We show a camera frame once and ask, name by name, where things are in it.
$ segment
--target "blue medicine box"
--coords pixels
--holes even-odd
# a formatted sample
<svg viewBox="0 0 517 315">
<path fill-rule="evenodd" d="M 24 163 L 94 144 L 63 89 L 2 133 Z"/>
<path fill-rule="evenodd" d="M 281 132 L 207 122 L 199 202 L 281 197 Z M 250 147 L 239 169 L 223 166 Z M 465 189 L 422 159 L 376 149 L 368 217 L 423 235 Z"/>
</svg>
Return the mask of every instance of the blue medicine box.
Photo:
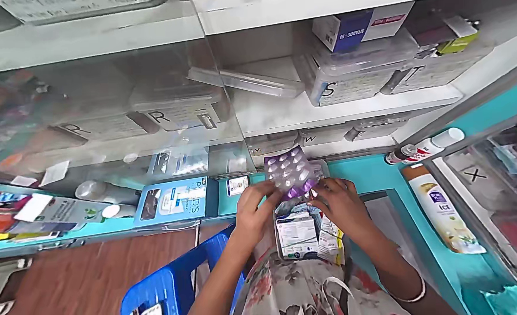
<svg viewBox="0 0 517 315">
<path fill-rule="evenodd" d="M 217 216 L 219 183 L 207 176 L 143 188 L 134 226 Z"/>
<path fill-rule="evenodd" d="M 315 18 L 313 33 L 333 53 L 347 52 L 360 42 L 394 36 L 414 1 Z"/>
</svg>

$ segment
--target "hand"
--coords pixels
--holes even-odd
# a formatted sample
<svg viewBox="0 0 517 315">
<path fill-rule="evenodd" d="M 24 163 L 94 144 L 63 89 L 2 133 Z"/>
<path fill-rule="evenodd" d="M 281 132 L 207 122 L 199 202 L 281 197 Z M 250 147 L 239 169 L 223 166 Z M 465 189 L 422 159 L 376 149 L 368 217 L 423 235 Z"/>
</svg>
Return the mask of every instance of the hand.
<svg viewBox="0 0 517 315">
<path fill-rule="evenodd" d="M 265 202 L 259 206 L 265 196 Z M 272 181 L 247 187 L 237 203 L 235 230 L 230 239 L 234 239 L 241 249 L 252 251 L 264 236 L 265 223 L 273 220 L 272 214 L 281 198 L 282 192 Z"/>
<path fill-rule="evenodd" d="M 312 200 L 308 204 L 323 211 L 352 240 L 373 232 L 373 229 L 378 231 L 353 182 L 340 178 L 324 178 L 313 190 L 328 202 L 328 207 L 320 200 Z"/>
</svg>

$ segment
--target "purple blister pack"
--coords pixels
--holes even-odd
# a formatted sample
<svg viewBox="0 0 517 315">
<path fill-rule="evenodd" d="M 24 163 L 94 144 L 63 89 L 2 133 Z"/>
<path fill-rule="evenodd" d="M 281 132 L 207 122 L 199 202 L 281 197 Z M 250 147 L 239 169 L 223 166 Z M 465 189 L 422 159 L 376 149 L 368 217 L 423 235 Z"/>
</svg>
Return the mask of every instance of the purple blister pack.
<svg viewBox="0 0 517 315">
<path fill-rule="evenodd" d="M 283 192 L 282 201 L 303 196 L 318 182 L 300 146 L 280 155 L 266 156 L 264 170 L 266 178 Z"/>
</svg>

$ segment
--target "red label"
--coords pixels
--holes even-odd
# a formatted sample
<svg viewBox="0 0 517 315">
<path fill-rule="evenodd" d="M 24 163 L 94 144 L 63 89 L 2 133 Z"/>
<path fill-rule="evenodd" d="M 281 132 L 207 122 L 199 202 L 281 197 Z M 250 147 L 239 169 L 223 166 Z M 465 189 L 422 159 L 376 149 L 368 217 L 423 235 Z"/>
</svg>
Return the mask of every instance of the red label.
<svg viewBox="0 0 517 315">
<path fill-rule="evenodd" d="M 420 161 L 423 158 L 425 158 L 427 154 L 430 154 L 430 152 L 426 152 L 426 151 L 422 150 L 421 148 L 417 148 L 416 151 L 417 152 L 414 155 L 410 156 L 406 160 L 411 161 L 411 162 L 416 162 L 416 161 Z"/>
<path fill-rule="evenodd" d="M 401 14 L 401 15 L 396 15 L 396 16 L 391 16 L 391 17 L 386 17 L 386 18 L 380 18 L 378 20 L 375 20 L 371 26 L 400 21 L 400 20 L 402 20 L 402 18 L 404 18 L 405 15 L 406 14 Z"/>
</svg>

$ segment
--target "woman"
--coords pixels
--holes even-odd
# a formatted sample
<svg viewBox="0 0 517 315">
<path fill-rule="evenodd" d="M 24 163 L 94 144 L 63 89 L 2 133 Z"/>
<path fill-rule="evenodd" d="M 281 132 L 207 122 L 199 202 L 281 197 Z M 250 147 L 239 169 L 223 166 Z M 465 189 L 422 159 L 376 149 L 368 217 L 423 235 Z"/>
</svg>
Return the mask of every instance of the woman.
<svg viewBox="0 0 517 315">
<path fill-rule="evenodd" d="M 376 314 L 456 314 L 402 258 L 396 244 L 375 226 L 352 182 L 327 178 L 314 190 L 327 201 L 328 207 L 318 200 L 308 204 L 321 209 L 369 256 L 386 290 L 366 279 L 365 272 L 356 273 L 355 280 L 360 284 L 354 285 L 355 298 L 349 297 L 349 315 L 373 313 L 374 309 L 378 311 Z M 272 213 L 281 197 L 270 181 L 250 186 L 243 192 L 237 204 L 235 229 L 196 297 L 190 315 L 229 314 L 237 279 L 263 238 L 265 225 L 272 222 Z M 337 301 L 342 287 L 335 289 L 333 284 L 327 285 L 327 279 L 342 280 L 342 269 L 321 260 L 281 261 L 275 252 L 268 252 L 249 274 L 250 289 L 246 296 L 240 297 L 244 301 L 243 314 L 340 314 L 341 307 L 347 308 Z"/>
</svg>

